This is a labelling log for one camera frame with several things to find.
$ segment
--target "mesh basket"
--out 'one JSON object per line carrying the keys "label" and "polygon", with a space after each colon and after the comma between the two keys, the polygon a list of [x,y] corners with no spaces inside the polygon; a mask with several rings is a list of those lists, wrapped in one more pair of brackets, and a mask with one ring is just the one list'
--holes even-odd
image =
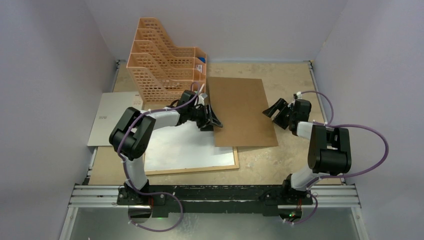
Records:
{"label": "mesh basket", "polygon": [[161,40],[160,44],[164,47],[167,47],[169,51],[175,57],[188,57],[188,58],[204,58],[206,60],[206,53],[204,53],[198,47],[179,47],[175,46],[164,26],[162,26],[161,22],[154,17],[142,17],[138,21],[138,29],[149,29],[150,31],[143,31],[143,35],[141,37],[144,38],[155,38],[152,39],[139,39],[139,40],[152,40],[159,47],[159,40]]}
{"label": "mesh basket", "polygon": [[206,76],[196,69],[174,68],[169,77],[148,53],[131,53],[126,68],[145,103],[169,104],[190,89],[193,82],[199,86],[206,82]]}
{"label": "mesh basket", "polygon": [[163,51],[165,54],[162,54],[150,40],[135,40],[131,48],[132,54],[150,54],[171,79],[173,79],[175,69],[197,69],[202,74],[206,74],[206,63],[203,63],[200,59],[196,57],[175,57],[167,48]]}

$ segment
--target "purple cable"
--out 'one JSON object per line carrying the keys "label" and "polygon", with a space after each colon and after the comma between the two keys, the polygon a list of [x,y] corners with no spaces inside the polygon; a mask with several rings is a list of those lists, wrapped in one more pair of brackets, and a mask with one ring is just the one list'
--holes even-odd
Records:
{"label": "purple cable", "polygon": [[[333,118],[334,118],[334,109],[333,109],[333,104],[331,103],[330,99],[324,93],[319,92],[319,91],[312,91],[312,90],[302,91],[300,94],[307,94],[307,93],[319,94],[327,100],[328,104],[330,105],[330,109],[331,109],[331,118],[330,118],[330,121],[328,121],[327,125],[331,124],[333,122]],[[318,124],[318,125],[324,125],[324,123],[320,123],[320,122],[315,122],[315,123]]]}
{"label": "purple cable", "polygon": [[310,195],[311,198],[313,198],[315,200],[315,207],[313,208],[312,212],[307,217],[305,217],[304,219],[302,219],[300,221],[297,221],[297,222],[291,222],[292,225],[301,224],[301,223],[306,222],[308,219],[310,219],[312,217],[312,215],[315,214],[315,212],[318,209],[318,200],[317,200],[317,197],[315,197],[314,195],[312,195],[311,191],[306,191],[306,192]]}
{"label": "purple cable", "polygon": [[[197,82],[193,82],[192,84],[191,84],[191,87],[193,87],[193,84],[197,84],[197,89],[200,89],[200,86],[199,86],[199,83],[197,83]],[[162,232],[166,232],[166,231],[169,231],[169,230],[172,230],[172,229],[174,229],[176,226],[178,226],[178,224],[180,224],[181,223],[181,221],[183,220],[183,216],[184,216],[184,212],[183,212],[183,205],[181,205],[181,202],[180,202],[180,200],[176,197],[176,196],[174,196],[173,194],[171,194],[171,193],[169,193],[169,192],[153,192],[153,193],[146,193],[146,192],[141,192],[141,191],[139,191],[137,188],[136,188],[136,186],[134,186],[134,183],[133,183],[133,181],[131,181],[131,179],[130,179],[130,176],[129,176],[129,174],[128,174],[128,170],[127,170],[127,165],[125,164],[125,158],[124,158],[124,156],[122,156],[122,154],[121,154],[121,149],[122,149],[122,146],[124,145],[124,141],[125,141],[125,139],[127,139],[127,137],[128,137],[128,135],[130,134],[130,132],[131,132],[131,130],[134,128],[134,126],[136,125],[136,123],[141,119],[141,118],[143,118],[144,116],[146,116],[146,115],[148,115],[148,114],[152,114],[152,113],[158,113],[158,112],[166,112],[166,111],[172,111],[172,110],[178,110],[178,109],[180,109],[180,108],[183,108],[183,107],[185,107],[185,106],[187,106],[187,105],[189,105],[190,103],[192,103],[195,99],[197,99],[198,98],[198,94],[196,94],[192,99],[190,99],[188,102],[186,102],[186,103],[184,103],[183,105],[180,105],[180,106],[176,106],[176,107],[173,107],[173,108],[168,108],[168,109],[155,109],[155,110],[151,110],[151,111],[146,111],[146,112],[144,112],[144,113],[142,113],[142,114],[140,114],[140,116],[138,116],[132,123],[131,123],[131,125],[129,126],[129,128],[128,128],[128,130],[126,131],[126,133],[125,133],[125,135],[123,136],[123,138],[122,138],[122,141],[120,142],[120,144],[119,144],[119,146],[118,146],[118,149],[117,149],[117,153],[118,153],[118,156],[122,159],[122,161],[124,162],[124,163],[122,163],[122,165],[123,165],[123,171],[124,171],[124,173],[125,173],[125,177],[126,177],[126,179],[128,180],[128,183],[129,183],[129,185],[131,186],[131,188],[132,189],[134,189],[134,191],[135,192],[137,192],[138,194],[140,194],[140,195],[143,195],[143,196],[152,196],[152,195],[161,195],[161,194],[163,194],[163,195],[168,195],[168,196],[171,196],[172,198],[174,198],[175,200],[176,200],[176,202],[178,203],[178,205],[179,205],[179,209],[180,209],[180,215],[179,215],[179,218],[178,218],[178,220],[176,221],[176,223],[173,225],[173,226],[171,226],[171,227],[169,227],[169,228],[166,228],[166,229],[160,229],[160,230],[157,230],[157,229],[152,229],[152,228],[149,228],[149,227],[146,227],[146,226],[142,226],[142,225],[140,225],[140,224],[138,224],[138,223],[136,223],[136,222],[134,222],[132,219],[131,219],[131,217],[128,215],[128,218],[129,218],[129,220],[130,220],[130,222],[134,225],[134,226],[136,226],[136,227],[139,227],[139,228],[142,228],[142,229],[145,229],[145,230],[148,230],[148,231],[151,231],[151,232],[156,232],[156,233],[162,233]]]}

